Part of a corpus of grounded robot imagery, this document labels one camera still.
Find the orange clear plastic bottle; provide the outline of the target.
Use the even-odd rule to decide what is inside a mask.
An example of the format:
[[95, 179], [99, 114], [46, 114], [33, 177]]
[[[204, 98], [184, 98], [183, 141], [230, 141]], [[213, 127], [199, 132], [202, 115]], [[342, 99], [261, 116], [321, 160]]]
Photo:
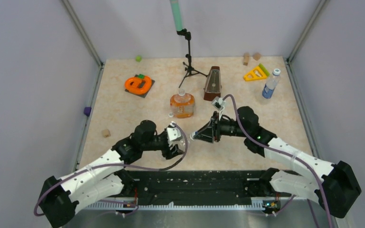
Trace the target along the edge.
[[177, 94], [170, 98], [171, 112], [176, 118], [188, 118], [194, 115], [195, 98], [192, 94], [179, 89]]

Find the clear bottle blue cap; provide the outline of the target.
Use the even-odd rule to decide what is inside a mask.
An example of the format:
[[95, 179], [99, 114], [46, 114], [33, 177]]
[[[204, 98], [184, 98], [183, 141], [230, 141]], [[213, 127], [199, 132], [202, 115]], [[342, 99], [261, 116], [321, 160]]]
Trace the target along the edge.
[[174, 144], [178, 145], [179, 150], [181, 152], [185, 153], [185, 148], [186, 148], [186, 146], [188, 146], [188, 147], [190, 146], [191, 141], [190, 141], [190, 139], [185, 140], [184, 138], [182, 138], [181, 140], [175, 142]]

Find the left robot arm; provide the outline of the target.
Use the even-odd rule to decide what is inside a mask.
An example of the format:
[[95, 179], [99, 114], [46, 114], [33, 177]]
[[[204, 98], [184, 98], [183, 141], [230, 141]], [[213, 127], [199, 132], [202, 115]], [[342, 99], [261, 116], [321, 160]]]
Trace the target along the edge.
[[[156, 124], [143, 120], [126, 138], [119, 140], [103, 155], [68, 175], [51, 176], [44, 183], [34, 207], [36, 217], [44, 216], [51, 227], [66, 225], [79, 211], [109, 196], [128, 196], [133, 183], [122, 177], [125, 168], [145, 171], [167, 171], [179, 164], [188, 151], [189, 138], [176, 123], [171, 122], [161, 133]], [[145, 151], [160, 151], [169, 160], [179, 160], [165, 168], [134, 165]]]

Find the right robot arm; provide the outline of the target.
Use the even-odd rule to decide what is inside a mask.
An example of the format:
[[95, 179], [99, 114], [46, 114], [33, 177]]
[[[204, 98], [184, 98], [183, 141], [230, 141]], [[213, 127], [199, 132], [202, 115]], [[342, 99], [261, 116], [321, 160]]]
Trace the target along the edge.
[[266, 196], [275, 192], [297, 195], [318, 203], [328, 204], [331, 216], [343, 219], [362, 190], [352, 167], [339, 161], [324, 161], [298, 150], [259, 124], [259, 117], [248, 106], [238, 108], [233, 120], [215, 111], [210, 121], [190, 137], [208, 143], [219, 142], [223, 135], [243, 137], [251, 152], [279, 162], [295, 174], [269, 168], [259, 183]]

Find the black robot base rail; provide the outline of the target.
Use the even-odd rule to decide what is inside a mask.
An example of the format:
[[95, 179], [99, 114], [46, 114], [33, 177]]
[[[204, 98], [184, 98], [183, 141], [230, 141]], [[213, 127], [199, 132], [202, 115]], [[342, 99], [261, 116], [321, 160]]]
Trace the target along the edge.
[[252, 210], [274, 214], [295, 196], [276, 192], [266, 171], [123, 171], [121, 193], [98, 203], [120, 212]]

